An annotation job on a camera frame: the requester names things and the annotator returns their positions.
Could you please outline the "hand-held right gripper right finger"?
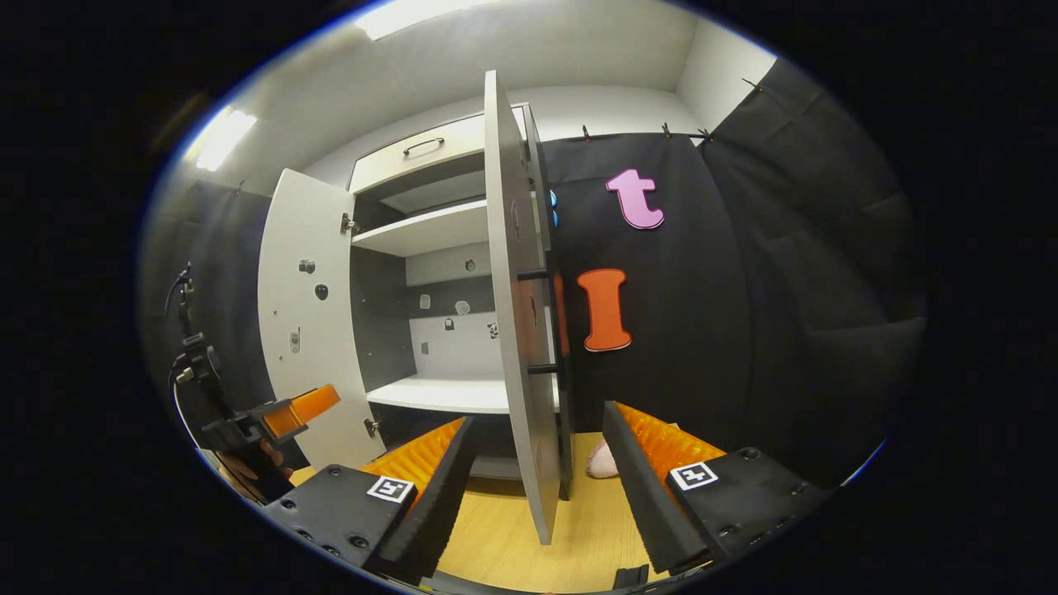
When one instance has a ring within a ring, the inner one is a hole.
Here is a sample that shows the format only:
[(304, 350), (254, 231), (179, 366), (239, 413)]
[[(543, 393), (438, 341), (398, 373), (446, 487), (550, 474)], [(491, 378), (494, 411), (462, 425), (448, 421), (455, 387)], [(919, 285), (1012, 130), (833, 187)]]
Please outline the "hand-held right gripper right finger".
[(604, 404), (603, 436), (657, 573), (733, 564), (832, 495), (755, 447), (724, 452), (620, 402)]

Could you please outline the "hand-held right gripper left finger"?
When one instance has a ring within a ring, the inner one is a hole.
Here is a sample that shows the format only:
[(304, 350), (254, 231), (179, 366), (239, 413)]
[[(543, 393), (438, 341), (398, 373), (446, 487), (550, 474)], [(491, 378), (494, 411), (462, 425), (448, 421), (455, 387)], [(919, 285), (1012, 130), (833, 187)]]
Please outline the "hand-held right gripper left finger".
[(329, 464), (262, 512), (340, 564), (419, 583), (445, 553), (477, 455), (479, 419), (462, 416), (363, 468)]

